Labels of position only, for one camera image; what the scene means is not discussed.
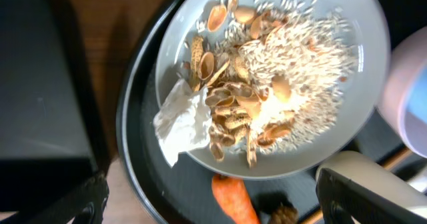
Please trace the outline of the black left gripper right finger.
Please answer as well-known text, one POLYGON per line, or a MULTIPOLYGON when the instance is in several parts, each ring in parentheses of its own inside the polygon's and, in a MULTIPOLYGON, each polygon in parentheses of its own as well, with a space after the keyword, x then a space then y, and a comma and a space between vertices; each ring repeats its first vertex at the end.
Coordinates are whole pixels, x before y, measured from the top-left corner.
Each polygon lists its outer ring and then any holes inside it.
POLYGON ((326 223, 425 223, 415 214, 351 179, 323 168, 317 180, 316 195, 326 223))

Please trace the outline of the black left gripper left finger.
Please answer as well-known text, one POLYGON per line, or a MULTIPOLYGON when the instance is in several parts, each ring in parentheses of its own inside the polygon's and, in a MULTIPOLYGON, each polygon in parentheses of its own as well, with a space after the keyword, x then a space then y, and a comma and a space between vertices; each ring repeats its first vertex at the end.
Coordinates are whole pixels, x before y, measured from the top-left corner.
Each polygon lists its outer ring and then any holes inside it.
POLYGON ((14 214, 13 222, 101 224, 108 197, 105 173, 98 172, 46 208, 14 214))

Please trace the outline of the white paper cup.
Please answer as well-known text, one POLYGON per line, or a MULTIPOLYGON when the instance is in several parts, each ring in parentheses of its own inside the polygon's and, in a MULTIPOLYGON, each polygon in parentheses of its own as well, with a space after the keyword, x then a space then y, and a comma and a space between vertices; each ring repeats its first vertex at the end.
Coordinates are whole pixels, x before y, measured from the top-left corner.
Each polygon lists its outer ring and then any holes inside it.
POLYGON ((330 169, 373 193, 426 218, 426 169, 405 181, 355 151, 342 151, 323 162, 316 171, 320 182, 323 169, 330 169))

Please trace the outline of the grey plate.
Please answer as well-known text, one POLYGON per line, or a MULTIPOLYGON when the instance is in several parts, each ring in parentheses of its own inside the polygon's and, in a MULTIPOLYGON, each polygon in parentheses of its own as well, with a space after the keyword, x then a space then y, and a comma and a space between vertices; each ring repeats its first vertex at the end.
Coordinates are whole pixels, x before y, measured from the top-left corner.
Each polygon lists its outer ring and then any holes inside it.
MULTIPOLYGON (((281 0, 263 0, 279 3, 281 0)), ((179 4, 164 33, 155 66, 155 90, 163 103, 178 79, 182 61, 189 59, 190 39, 196 34, 196 22, 207 19, 210 9, 220 0, 184 0, 179 4)), ((254 0, 240 0, 252 5, 254 0)), ((371 116, 383 90, 390 60, 390 38, 384 12, 378 0, 318 0, 315 17, 323 17, 340 8, 350 30, 340 33, 353 47, 356 68, 340 84, 344 103, 336 124, 312 143, 292 147, 284 153, 261 154, 255 167, 249 167, 244 153, 227 153, 222 162, 214 160, 208 149, 196 149, 189 156, 200 165, 223 175, 241 179, 273 179, 291 175, 327 159, 340 150, 371 116)))

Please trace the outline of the pink bowl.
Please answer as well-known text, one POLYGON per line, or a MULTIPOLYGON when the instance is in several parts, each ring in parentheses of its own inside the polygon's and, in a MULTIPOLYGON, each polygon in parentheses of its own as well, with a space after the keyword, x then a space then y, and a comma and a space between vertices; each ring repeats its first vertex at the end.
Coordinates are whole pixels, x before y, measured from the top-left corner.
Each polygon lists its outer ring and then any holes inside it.
POLYGON ((426 157, 426 122, 409 109, 416 82, 426 71, 426 28, 403 40, 392 52, 378 111, 405 146, 426 157))

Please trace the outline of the white tissue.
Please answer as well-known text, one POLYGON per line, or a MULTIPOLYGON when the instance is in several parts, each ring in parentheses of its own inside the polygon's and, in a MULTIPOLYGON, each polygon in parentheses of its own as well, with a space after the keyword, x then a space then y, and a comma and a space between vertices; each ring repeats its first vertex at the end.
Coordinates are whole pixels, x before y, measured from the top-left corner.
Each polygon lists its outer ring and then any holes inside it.
POLYGON ((178 162, 179 154, 210 143, 212 118, 206 98, 207 87, 193 92, 185 79, 179 79, 153 118, 155 136, 170 167, 178 162))

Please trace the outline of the rice and peanut shell scraps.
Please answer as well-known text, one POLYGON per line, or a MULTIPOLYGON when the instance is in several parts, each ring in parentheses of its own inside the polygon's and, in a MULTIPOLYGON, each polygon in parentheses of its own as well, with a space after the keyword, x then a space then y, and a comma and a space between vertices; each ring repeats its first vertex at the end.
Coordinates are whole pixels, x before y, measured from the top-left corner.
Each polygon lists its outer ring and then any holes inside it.
POLYGON ((206 88, 212 120, 208 149, 221 163, 285 153, 330 130, 341 84, 356 67, 340 9, 320 0, 218 0, 195 23, 189 84, 206 88))

